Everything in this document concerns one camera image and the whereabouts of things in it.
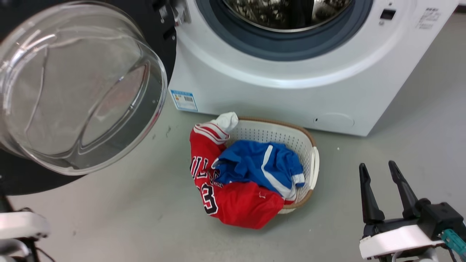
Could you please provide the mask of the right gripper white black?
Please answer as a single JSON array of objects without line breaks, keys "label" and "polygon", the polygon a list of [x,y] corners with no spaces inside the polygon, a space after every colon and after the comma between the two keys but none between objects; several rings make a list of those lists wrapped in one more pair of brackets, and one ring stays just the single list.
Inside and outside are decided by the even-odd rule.
[{"label": "right gripper white black", "polygon": [[[446,249],[451,259],[465,259],[464,217],[446,202],[431,204],[418,198],[395,161],[389,161],[393,182],[397,185],[404,219],[419,219],[383,233],[364,237],[359,250],[364,260],[437,260],[437,248]],[[377,224],[385,215],[377,205],[371,189],[371,178],[365,163],[359,165],[363,222]]]}]

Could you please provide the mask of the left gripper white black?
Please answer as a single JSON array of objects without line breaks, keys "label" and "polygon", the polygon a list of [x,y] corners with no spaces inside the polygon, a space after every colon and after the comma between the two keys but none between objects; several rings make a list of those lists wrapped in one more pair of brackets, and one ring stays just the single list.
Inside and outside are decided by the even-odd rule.
[{"label": "left gripper white black", "polygon": [[1,213],[0,258],[2,262],[39,262],[36,242],[50,235],[45,217],[23,209]]}]

